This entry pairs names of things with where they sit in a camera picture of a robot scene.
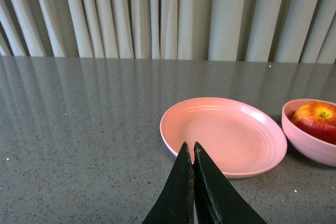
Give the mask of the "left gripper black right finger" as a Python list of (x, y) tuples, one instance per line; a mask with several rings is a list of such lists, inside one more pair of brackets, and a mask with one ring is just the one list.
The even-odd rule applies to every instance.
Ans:
[(198, 223), (265, 223), (198, 142), (194, 145), (194, 157), (194, 197)]

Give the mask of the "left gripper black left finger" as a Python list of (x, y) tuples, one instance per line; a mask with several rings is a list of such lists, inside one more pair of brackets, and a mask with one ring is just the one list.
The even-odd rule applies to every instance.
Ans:
[(183, 143), (163, 190), (143, 223), (194, 223), (194, 171)]

